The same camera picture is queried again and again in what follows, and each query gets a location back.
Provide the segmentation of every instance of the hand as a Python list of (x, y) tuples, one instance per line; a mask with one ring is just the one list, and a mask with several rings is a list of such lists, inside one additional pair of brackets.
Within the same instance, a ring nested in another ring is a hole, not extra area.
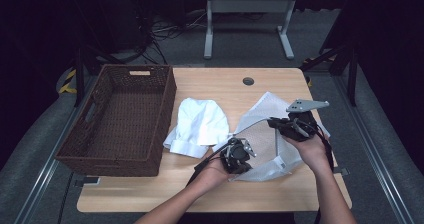
[(196, 188), (200, 195), (218, 187), (232, 175), (228, 174), (222, 166), (222, 162), (219, 159), (219, 154), (211, 158), (208, 165), (199, 173), (196, 179), (193, 180), (189, 188)]
[(330, 169), (327, 156), (325, 155), (324, 143), (322, 143), (321, 138), (317, 134), (303, 142), (298, 142), (285, 136), (283, 138), (296, 147), (302, 160), (313, 172)]

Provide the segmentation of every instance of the wooden table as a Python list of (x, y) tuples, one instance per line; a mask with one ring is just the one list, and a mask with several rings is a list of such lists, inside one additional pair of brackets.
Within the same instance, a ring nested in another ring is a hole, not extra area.
[[(303, 73), (297, 68), (174, 68), (174, 75), (178, 90), (170, 129), (176, 125), (181, 101), (188, 97), (215, 100), (227, 115), (230, 132), (266, 91), (288, 103), (297, 98), (312, 100)], [(244, 77), (253, 78), (254, 84), (243, 84)], [(316, 110), (313, 113), (319, 119)], [(184, 188), (198, 163), (199, 159), (165, 149), (157, 177), (100, 177), (98, 185), (83, 187), (78, 210), (148, 212)], [(342, 176), (335, 174), (335, 177), (351, 207)], [(293, 174), (271, 181), (225, 183), (198, 199), (188, 211), (316, 211), (319, 207), (316, 192), (313, 173), (302, 164)]]

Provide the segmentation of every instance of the crumpled fabric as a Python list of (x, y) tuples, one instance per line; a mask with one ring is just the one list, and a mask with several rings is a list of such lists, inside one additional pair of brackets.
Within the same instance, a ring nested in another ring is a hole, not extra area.
[(184, 99), (178, 108), (177, 125), (164, 147), (170, 152), (202, 158), (209, 146), (222, 146), (229, 139), (227, 117), (213, 100)]

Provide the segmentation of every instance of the metal stand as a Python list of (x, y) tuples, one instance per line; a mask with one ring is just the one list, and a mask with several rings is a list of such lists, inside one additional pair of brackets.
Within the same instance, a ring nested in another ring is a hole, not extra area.
[(290, 18), (293, 13), (296, 0), (207, 0), (207, 30), (205, 40), (204, 58), (212, 58), (213, 43), (213, 13), (237, 13), (237, 12), (255, 12), (255, 13), (284, 13), (284, 23), (277, 27), (281, 43), (286, 53), (287, 59), (294, 58), (289, 39), (287, 38), (287, 29)]

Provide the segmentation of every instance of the wicker basket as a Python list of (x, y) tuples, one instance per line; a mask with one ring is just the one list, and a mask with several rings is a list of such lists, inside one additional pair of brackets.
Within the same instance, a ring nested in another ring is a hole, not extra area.
[(176, 89), (171, 66), (104, 65), (55, 158), (85, 175), (157, 176)]

